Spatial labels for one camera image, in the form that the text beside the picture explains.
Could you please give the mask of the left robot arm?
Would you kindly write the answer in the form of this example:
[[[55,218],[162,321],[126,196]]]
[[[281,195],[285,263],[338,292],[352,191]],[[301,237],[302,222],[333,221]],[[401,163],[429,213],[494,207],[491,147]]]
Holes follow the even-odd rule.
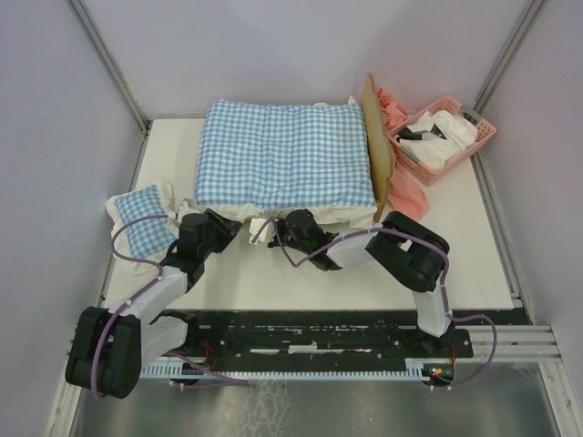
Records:
[[[155,360],[196,352],[201,344],[196,317],[167,306],[190,291],[205,271],[212,254],[220,254],[238,235],[242,224],[207,209],[190,213],[178,230],[152,251],[137,244],[163,232],[167,215],[126,223],[114,237],[128,242],[128,252],[111,248],[116,258],[146,264],[153,276],[111,308],[90,306],[79,316],[65,368],[67,383],[93,393],[126,398],[142,370]]]

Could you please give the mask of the wooden pet bed frame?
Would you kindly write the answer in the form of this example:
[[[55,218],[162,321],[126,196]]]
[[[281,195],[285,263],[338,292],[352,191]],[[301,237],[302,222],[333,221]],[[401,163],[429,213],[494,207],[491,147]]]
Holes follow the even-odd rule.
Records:
[[[371,181],[376,201],[373,221],[377,223],[381,220],[384,208],[388,203],[390,182],[395,169],[395,156],[371,73],[367,73],[365,76],[360,104],[367,134]]]

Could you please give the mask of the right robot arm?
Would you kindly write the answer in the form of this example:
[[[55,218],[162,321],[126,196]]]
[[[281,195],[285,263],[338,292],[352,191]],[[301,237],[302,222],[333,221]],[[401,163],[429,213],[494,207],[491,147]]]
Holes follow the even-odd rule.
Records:
[[[302,253],[303,259],[290,261],[295,268],[310,262],[322,271],[333,271],[376,261],[413,293],[419,348],[438,356],[450,347],[453,312],[445,289],[450,246],[438,234],[397,211],[380,224],[343,234],[324,230],[307,209],[294,210],[272,223],[267,246]]]

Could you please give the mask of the blue checkered mattress cushion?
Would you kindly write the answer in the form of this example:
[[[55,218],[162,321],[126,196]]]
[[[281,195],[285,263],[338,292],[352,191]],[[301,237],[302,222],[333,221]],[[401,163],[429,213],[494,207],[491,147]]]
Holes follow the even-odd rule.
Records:
[[[239,221],[307,209],[320,224],[372,225],[377,203],[361,106],[212,104],[194,202]]]

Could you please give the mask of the small blue checkered pillow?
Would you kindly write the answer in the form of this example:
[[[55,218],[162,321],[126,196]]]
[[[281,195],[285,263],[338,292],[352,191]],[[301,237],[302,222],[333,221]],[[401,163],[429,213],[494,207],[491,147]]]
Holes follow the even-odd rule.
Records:
[[[179,236],[173,188],[167,181],[114,196],[106,211],[114,223],[115,258],[133,276],[154,270]]]

